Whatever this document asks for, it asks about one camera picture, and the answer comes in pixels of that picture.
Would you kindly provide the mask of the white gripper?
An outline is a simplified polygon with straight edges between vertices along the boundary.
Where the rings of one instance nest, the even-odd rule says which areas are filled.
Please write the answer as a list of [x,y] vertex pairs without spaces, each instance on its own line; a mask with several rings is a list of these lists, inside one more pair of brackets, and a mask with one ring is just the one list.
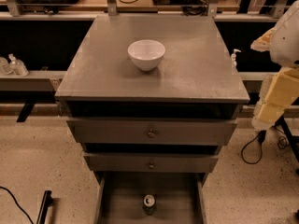
[[292,3],[274,28],[255,39],[250,48],[270,51],[271,60],[285,66],[263,80],[251,122],[256,131],[263,131],[272,127],[299,97],[299,70],[296,69],[299,67],[299,0]]

